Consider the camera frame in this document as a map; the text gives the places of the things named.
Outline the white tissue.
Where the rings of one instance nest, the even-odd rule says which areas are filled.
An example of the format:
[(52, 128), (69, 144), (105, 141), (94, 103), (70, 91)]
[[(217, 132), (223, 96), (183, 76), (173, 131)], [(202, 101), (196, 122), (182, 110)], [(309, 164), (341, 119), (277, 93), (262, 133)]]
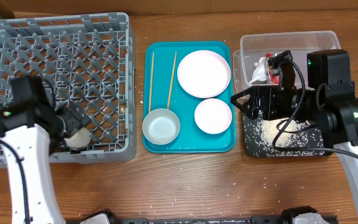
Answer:
[(268, 74), (269, 74), (269, 65), (267, 57), (261, 57), (258, 62), (254, 63), (254, 71), (252, 74), (252, 79), (250, 84), (255, 84), (257, 82), (268, 82)]

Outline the white cup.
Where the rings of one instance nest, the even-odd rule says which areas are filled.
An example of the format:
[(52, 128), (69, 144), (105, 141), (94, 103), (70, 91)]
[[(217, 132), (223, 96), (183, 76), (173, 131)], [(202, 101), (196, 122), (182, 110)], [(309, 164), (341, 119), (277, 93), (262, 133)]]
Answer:
[(81, 128), (72, 137), (64, 140), (70, 149), (80, 151), (89, 145), (91, 141), (90, 131), (86, 128)]

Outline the red snack wrapper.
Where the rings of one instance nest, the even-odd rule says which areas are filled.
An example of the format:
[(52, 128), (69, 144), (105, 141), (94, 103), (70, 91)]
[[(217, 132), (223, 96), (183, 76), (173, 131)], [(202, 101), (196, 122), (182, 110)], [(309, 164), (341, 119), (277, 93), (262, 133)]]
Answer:
[[(265, 56), (266, 56), (267, 59), (269, 59), (272, 56), (272, 54), (267, 52), (265, 54)], [(268, 69), (269, 82), (270, 82), (270, 84), (279, 84), (279, 76), (274, 76), (273, 75), (274, 71), (275, 70), (272, 69), (272, 68)]]

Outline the small white plate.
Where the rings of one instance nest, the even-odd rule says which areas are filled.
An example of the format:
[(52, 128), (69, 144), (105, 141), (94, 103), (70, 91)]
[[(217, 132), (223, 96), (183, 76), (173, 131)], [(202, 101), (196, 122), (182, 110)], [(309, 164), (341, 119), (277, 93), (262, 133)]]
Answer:
[(207, 134), (223, 133), (232, 122), (232, 111), (222, 100), (210, 98), (203, 100), (195, 109), (194, 119), (197, 127)]

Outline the grey bowl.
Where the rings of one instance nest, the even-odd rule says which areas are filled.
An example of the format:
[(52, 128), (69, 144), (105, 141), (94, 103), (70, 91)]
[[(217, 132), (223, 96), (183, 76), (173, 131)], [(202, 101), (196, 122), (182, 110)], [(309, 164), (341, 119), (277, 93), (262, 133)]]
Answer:
[(177, 138), (180, 132), (180, 120), (174, 112), (168, 109), (152, 110), (143, 120), (142, 132), (152, 144), (169, 144)]

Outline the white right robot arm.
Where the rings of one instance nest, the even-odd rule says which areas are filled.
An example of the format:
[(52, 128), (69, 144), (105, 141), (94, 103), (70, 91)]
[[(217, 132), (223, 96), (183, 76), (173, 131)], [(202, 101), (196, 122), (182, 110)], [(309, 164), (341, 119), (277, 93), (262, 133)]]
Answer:
[(289, 50), (268, 58), (278, 85), (256, 85), (231, 96), (249, 119), (282, 120), (273, 139), (277, 151), (316, 151), (316, 147), (278, 147), (278, 138), (293, 121), (312, 121), (321, 131), (322, 152), (335, 153), (346, 174), (358, 216), (358, 97), (351, 79), (350, 56), (343, 49), (307, 55), (304, 77)]

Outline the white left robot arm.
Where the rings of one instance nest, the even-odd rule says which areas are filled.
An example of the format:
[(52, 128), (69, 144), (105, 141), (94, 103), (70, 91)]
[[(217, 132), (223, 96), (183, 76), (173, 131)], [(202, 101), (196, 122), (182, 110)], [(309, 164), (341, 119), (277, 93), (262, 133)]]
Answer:
[(0, 109), (0, 145), (6, 157), (13, 223), (64, 223), (49, 157), (61, 142), (90, 143), (89, 116), (76, 105), (56, 109), (40, 77), (11, 80), (13, 102)]

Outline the wooden chopstick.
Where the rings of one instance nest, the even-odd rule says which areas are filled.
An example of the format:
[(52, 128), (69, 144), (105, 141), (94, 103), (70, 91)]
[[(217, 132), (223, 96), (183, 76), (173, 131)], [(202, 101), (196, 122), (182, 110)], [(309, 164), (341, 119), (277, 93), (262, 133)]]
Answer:
[(172, 89), (173, 89), (173, 81), (174, 81), (174, 77), (175, 77), (176, 62), (177, 62), (177, 51), (175, 51), (175, 56), (173, 59), (172, 75), (171, 75), (171, 79), (170, 79), (170, 88), (169, 88), (168, 100), (167, 100), (167, 109), (168, 110), (170, 109), (170, 102), (172, 99)]
[(150, 69), (150, 90), (149, 90), (149, 110), (150, 113), (152, 111), (152, 88), (153, 88), (153, 78), (154, 78), (154, 58), (155, 53), (152, 52), (152, 63), (151, 63), (151, 69)]

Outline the large white plate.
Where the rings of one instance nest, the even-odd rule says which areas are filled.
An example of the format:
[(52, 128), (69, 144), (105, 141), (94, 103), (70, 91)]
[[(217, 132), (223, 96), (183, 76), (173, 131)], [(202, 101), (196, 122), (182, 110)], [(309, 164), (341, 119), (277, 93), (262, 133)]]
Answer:
[(220, 54), (210, 50), (197, 50), (181, 60), (177, 78), (180, 86), (189, 95), (212, 98), (228, 87), (231, 70)]

